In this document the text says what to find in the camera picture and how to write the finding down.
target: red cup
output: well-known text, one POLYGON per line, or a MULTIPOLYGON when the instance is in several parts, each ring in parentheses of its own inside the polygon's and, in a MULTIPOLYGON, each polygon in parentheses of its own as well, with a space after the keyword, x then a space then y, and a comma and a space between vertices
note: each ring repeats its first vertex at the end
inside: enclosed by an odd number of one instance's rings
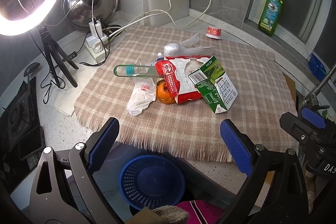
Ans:
POLYGON ((214 38, 214 39, 222 39, 221 32, 222 32, 221 29, 218 29, 213 26, 209 26, 205 35, 207 37, 214 38))

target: clear plastic bag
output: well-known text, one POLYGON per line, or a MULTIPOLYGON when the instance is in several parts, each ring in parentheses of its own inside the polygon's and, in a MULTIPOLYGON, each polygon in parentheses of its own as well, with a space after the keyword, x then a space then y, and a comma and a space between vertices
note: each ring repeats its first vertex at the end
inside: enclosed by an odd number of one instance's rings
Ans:
POLYGON ((200 40, 199 34, 188 38, 181 43, 170 43, 163 47, 165 56, 194 56, 194 55, 212 55, 215 47, 190 47, 200 40))

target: barcode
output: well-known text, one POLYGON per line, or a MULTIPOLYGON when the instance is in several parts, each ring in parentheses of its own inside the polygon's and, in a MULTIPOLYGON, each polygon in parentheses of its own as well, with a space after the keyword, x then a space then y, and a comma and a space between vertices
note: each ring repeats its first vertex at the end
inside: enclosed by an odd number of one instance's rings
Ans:
POLYGON ((194 72, 192 75, 189 75, 189 78, 195 85, 207 79, 207 77, 201 70, 198 70, 194 72))

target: ring light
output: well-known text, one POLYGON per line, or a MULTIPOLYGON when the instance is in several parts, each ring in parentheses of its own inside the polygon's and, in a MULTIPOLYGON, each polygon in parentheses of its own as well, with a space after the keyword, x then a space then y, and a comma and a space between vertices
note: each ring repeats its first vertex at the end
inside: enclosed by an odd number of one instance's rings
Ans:
POLYGON ((56 0, 45 0, 33 13, 20 20, 8 20, 0 15, 0 34, 13 36, 31 30, 43 21, 55 2, 56 0))

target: blue container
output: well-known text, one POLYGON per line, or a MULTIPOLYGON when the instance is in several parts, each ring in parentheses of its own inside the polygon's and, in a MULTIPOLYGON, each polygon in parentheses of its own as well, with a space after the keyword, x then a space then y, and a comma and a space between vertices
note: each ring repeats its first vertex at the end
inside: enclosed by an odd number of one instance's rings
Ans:
POLYGON ((309 60, 309 68, 313 75, 316 77, 317 80, 320 82, 323 80, 324 76, 326 76, 327 72, 321 63, 320 60, 314 54, 311 54, 309 60))
POLYGON ((162 156, 144 155, 132 159, 119 175, 119 189, 132 207, 155 209, 176 205, 185 190, 181 170, 162 156))

